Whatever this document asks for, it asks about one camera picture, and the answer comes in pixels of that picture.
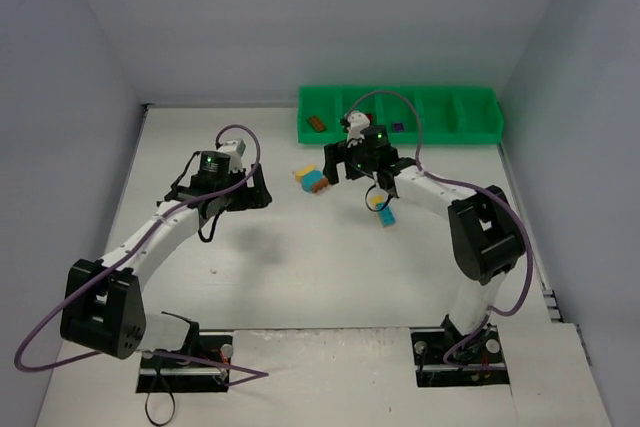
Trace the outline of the teal rounded lego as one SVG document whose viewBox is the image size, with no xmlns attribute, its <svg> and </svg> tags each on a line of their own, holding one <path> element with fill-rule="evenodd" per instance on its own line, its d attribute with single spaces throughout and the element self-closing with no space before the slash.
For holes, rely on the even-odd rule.
<svg viewBox="0 0 640 427">
<path fill-rule="evenodd" d="M 320 180 L 323 177 L 325 177 L 325 176 L 323 175 L 322 172 L 320 172 L 318 170 L 312 171 L 311 173 L 309 173 L 308 175 L 306 175 L 302 179 L 302 182 L 301 182 L 302 189 L 307 193 L 312 193 L 311 192 L 312 184 L 315 183 L 316 181 Z"/>
</svg>

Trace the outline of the brown long lego plate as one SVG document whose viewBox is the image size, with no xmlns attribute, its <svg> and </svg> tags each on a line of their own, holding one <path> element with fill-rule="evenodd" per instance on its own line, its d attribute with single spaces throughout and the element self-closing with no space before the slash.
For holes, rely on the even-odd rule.
<svg viewBox="0 0 640 427">
<path fill-rule="evenodd" d="M 328 188 L 331 186 L 331 183 L 329 181 L 328 178 L 323 177 L 320 180 L 316 181 L 315 183 L 312 184 L 311 187 L 311 192 L 313 194 L 318 194 L 319 192 L 321 192 L 322 190 Z"/>
</svg>

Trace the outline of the yellow half-round lego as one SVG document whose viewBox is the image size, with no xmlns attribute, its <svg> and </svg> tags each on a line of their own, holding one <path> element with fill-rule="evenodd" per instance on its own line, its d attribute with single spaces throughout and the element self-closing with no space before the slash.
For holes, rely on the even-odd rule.
<svg viewBox="0 0 640 427">
<path fill-rule="evenodd" d="M 295 180 L 296 180 L 298 183 L 301 183 L 301 182 L 302 182 L 302 179 L 303 179 L 306 175 L 308 175 L 309 173 L 311 173 L 312 171 L 314 171 L 314 170 L 315 170 L 315 168 L 316 168 L 316 166 L 315 166 L 314 164 L 308 164 L 308 165 L 306 165 L 306 166 L 304 166 L 304 167 L 301 167 L 301 168 L 298 168 L 298 169 L 294 170 L 294 171 L 293 171 L 293 175 L 294 175 Z"/>
</svg>

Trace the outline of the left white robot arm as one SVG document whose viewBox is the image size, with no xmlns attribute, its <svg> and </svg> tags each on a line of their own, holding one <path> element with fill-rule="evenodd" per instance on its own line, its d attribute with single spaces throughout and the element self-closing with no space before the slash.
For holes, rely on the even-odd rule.
<svg viewBox="0 0 640 427">
<path fill-rule="evenodd" d="M 260 164 L 245 169 L 244 144 L 222 143 L 198 153 L 188 185 L 174 181 L 153 217 L 126 242 L 96 261 L 70 269 L 60 334 L 69 342 L 126 359 L 136 351 L 163 350 L 186 357 L 200 347 L 199 325 L 179 314 L 146 312 L 142 293 L 154 273 L 185 241 L 212 241 L 225 213 L 267 207 L 272 197 Z"/>
</svg>

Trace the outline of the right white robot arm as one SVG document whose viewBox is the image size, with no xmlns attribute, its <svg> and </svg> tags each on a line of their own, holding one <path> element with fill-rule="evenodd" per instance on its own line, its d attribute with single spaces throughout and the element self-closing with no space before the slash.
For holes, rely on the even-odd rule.
<svg viewBox="0 0 640 427">
<path fill-rule="evenodd" d="M 491 314 L 511 317 L 521 309 L 533 280 L 531 244 L 500 188 L 481 188 L 425 171 L 417 156 L 400 156 L 386 128 L 379 125 L 325 145 L 324 158 L 323 173 L 330 184 L 339 182 L 342 164 L 347 179 L 369 178 L 389 200 L 413 202 L 448 222 L 453 256 L 465 281 L 445 316 L 445 330 L 468 340 L 483 330 Z M 513 307 L 500 309 L 495 304 L 500 286 L 521 257 L 526 258 L 521 293 Z"/>
</svg>

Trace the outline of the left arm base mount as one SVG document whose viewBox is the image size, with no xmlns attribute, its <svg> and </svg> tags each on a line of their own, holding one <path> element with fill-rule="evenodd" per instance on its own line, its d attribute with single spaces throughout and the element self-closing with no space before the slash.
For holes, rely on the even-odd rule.
<svg viewBox="0 0 640 427">
<path fill-rule="evenodd" d="M 196 357 L 228 364 L 233 357 L 234 334 L 231 331 L 205 330 L 200 333 L 200 349 Z M 229 384 L 240 378 L 230 369 L 209 364 L 142 357 L 139 364 L 136 390 L 142 393 L 226 393 Z"/>
</svg>

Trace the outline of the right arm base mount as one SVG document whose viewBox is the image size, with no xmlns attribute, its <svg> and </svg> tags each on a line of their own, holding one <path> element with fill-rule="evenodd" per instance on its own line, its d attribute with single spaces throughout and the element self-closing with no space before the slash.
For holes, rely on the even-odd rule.
<svg viewBox="0 0 640 427">
<path fill-rule="evenodd" d="M 509 385 L 510 377 L 498 330 L 485 327 L 476 338 L 444 360 L 458 339 L 442 327 L 410 331 L 418 388 L 460 388 Z"/>
</svg>

